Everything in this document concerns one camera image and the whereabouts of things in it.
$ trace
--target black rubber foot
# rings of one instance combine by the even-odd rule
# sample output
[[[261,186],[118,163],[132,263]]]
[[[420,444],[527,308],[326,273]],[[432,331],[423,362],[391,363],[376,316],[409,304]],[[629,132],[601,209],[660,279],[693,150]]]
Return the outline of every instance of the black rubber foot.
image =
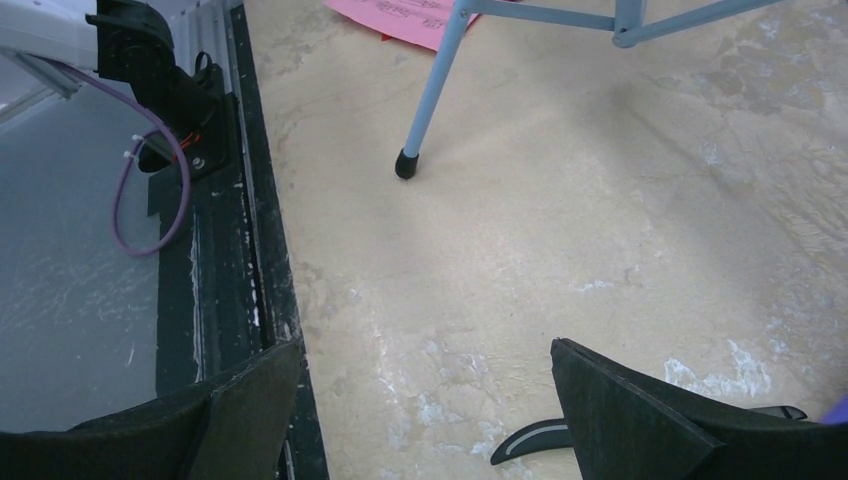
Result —
[[[414,157],[407,157],[406,154],[403,153],[403,149],[401,149],[397,162],[395,162],[395,173],[397,173],[398,177],[404,180],[409,180],[415,176],[416,168],[418,168],[418,155]]]

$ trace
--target cable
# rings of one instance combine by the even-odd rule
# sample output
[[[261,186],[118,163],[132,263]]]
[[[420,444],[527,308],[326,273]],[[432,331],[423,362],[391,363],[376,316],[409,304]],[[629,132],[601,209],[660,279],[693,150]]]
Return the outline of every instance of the cable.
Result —
[[[97,80],[96,78],[90,77],[80,72],[79,70],[74,67],[71,67],[70,65],[65,65],[64,63],[54,61],[50,61],[50,63],[62,70],[63,72],[67,73],[68,75],[76,78],[77,80],[85,82],[91,85],[92,87],[95,87],[98,90],[107,93],[112,97],[117,98],[121,102],[125,103],[126,105],[132,107],[133,110],[144,115],[144,117],[150,120],[150,123],[152,123],[156,127],[156,130],[148,132],[140,139],[136,140],[136,143],[133,146],[132,153],[129,155],[129,158],[127,160],[127,166],[124,167],[124,171],[121,174],[121,179],[118,182],[118,190],[115,192],[115,199],[112,202],[112,236],[115,237],[115,241],[118,243],[118,246],[120,246],[121,249],[130,256],[144,257],[158,252],[159,250],[164,248],[165,245],[170,243],[171,240],[173,240],[174,236],[177,234],[180,225],[182,225],[183,220],[185,219],[186,211],[188,210],[189,200],[191,198],[191,175],[189,173],[188,160],[186,160],[185,158],[185,153],[183,152],[183,149],[180,146],[180,142],[174,137],[174,134],[171,133],[170,130],[168,130],[168,127],[165,126],[165,124],[162,122],[161,119],[159,119],[159,117],[153,114],[153,112],[151,112],[150,110],[141,106],[132,98],[124,95],[123,93],[115,90],[109,85],[106,85],[105,83]],[[141,147],[144,145],[144,141],[156,132],[159,132],[165,136],[165,138],[168,140],[168,143],[171,145],[171,149],[177,156],[177,163],[180,166],[180,176],[182,177],[180,206],[179,208],[177,208],[177,215],[176,217],[174,217],[174,223],[171,224],[171,227],[165,233],[165,236],[163,236],[162,239],[159,240],[159,242],[153,245],[152,247],[136,250],[127,245],[127,243],[124,242],[123,238],[121,238],[121,233],[118,230],[118,206],[121,203],[121,195],[124,191],[124,185],[127,182],[127,177],[129,176],[130,170],[132,170],[135,157],[138,155],[138,152],[141,151]]]

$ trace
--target curved black object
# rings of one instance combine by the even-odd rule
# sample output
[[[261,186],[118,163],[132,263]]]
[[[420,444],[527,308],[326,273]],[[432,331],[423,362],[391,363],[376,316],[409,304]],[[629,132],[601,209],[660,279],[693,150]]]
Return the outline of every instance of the curved black object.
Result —
[[[789,405],[757,407],[751,408],[750,411],[790,420],[807,418],[807,414],[800,408]],[[574,439],[564,418],[542,420],[531,423],[507,437],[492,454],[490,462],[492,465],[499,465],[523,455],[573,446]]]
[[[414,157],[407,157],[405,153],[403,153],[403,149],[400,150],[398,154],[398,159],[395,162],[395,173],[398,177],[409,180],[410,178],[415,176],[415,170],[418,168],[418,157],[416,155]]]
[[[0,432],[0,478],[273,478],[300,377],[295,344],[67,432]]]
[[[723,404],[568,339],[554,340],[551,355],[583,478],[841,479],[848,472],[848,424]]]

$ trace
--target blue metal bar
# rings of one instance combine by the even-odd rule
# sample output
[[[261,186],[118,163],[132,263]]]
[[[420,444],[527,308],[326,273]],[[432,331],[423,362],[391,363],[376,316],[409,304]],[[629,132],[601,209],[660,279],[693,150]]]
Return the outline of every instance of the blue metal bar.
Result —
[[[716,20],[738,15],[748,10],[754,10],[755,8],[771,5],[779,1],[781,0],[720,0],[705,7],[696,8],[695,10],[675,15],[635,30],[627,30],[622,33],[616,32],[613,36],[612,43],[621,48],[632,47],[646,40],[652,40],[681,30],[704,25],[705,23],[715,22]]]
[[[427,127],[430,126],[430,120],[436,110],[439,96],[441,96],[445,81],[448,79],[453,59],[456,58],[456,52],[459,50],[459,43],[468,27],[468,20],[471,18],[470,7],[475,1],[456,0],[453,4],[450,19],[445,27],[445,34],[439,45],[439,52],[436,54],[433,68],[430,70],[430,77],[427,79],[427,85],[424,86],[424,93],[418,103],[418,110],[415,112],[415,119],[409,129],[409,135],[406,137],[406,145],[403,147],[402,153],[409,158],[418,156],[418,151],[421,149],[421,143],[424,141]]]
[[[642,26],[648,0],[616,0],[615,31],[623,33]]]
[[[472,6],[472,10],[475,13],[481,13],[483,15],[518,18],[533,22],[606,30],[608,32],[612,32],[615,26],[615,19],[612,17],[572,12],[558,8],[539,7],[526,3],[504,2],[501,0],[476,0]]]

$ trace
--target beige table surface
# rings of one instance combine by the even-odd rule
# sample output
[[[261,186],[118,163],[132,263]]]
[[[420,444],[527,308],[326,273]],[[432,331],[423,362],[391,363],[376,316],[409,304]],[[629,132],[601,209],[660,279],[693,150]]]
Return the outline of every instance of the beige table surface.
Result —
[[[409,182],[432,52],[245,4],[334,479],[579,478],[566,450],[488,464],[561,416],[557,336],[740,406],[848,391],[844,1],[630,50],[482,17]]]

